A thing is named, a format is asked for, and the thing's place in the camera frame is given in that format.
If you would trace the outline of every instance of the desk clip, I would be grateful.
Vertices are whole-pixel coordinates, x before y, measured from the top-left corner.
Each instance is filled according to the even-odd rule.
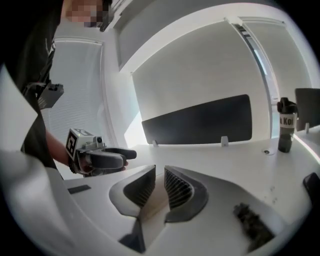
[[[152,141],[152,144],[153,144],[153,147],[154,147],[154,148],[158,148],[158,147],[159,147],[159,145],[158,145],[158,143],[157,143],[156,140],[153,140],[153,141]]]
[[[304,127],[305,134],[309,133],[309,128],[310,128],[310,124],[308,122],[306,122],[305,127]]]
[[[228,136],[222,136],[221,137],[221,147],[228,147],[229,146],[229,140]]]

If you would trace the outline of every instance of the black bottle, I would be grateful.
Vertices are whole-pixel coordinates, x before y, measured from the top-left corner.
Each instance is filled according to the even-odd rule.
[[[280,113],[280,135],[278,150],[288,153],[294,139],[295,126],[297,122],[298,108],[297,105],[289,101],[288,98],[282,97],[276,104]]]

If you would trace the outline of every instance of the white table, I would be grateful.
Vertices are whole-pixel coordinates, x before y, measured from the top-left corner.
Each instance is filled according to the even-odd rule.
[[[320,164],[320,125],[310,128],[306,133],[304,130],[296,133],[299,141],[306,146],[306,148],[315,155]]]
[[[269,147],[273,155],[262,152]],[[228,147],[138,145],[133,149],[137,158],[129,161],[129,168],[155,164],[160,174],[171,165],[233,182],[274,208],[288,224],[311,209],[304,177],[312,172],[320,175],[320,164],[296,139],[290,153],[278,151],[278,138]]]

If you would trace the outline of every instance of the black sticker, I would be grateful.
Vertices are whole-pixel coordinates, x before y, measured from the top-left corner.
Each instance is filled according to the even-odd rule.
[[[75,131],[77,131],[78,133],[82,134],[83,136],[93,136],[93,134],[91,134],[90,132],[87,132],[84,129],[74,129]]]
[[[75,186],[75,187],[68,188],[68,191],[72,195],[72,194],[76,194],[76,193],[79,193],[79,192],[82,192],[82,191],[86,191],[86,190],[89,190],[89,189],[91,189],[90,186],[81,185],[81,186]]]
[[[77,144],[77,137],[69,131],[68,138],[66,140],[66,145],[65,148],[69,152],[69,154],[73,157],[76,149],[76,144]]]

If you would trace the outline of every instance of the white wall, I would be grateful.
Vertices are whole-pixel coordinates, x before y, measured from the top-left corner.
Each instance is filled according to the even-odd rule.
[[[171,42],[132,76],[143,121],[247,94],[252,140],[269,138],[267,85],[253,53],[227,21],[202,27]]]
[[[144,136],[140,122],[135,118],[139,116],[139,106],[132,76],[128,73],[119,73],[117,32],[110,29],[105,41],[105,85],[109,112],[113,130],[120,147],[134,146],[132,136]]]
[[[154,0],[119,31],[119,64],[123,66],[130,57],[153,35],[176,20],[196,11],[241,0]],[[274,5],[272,1],[249,2]]]

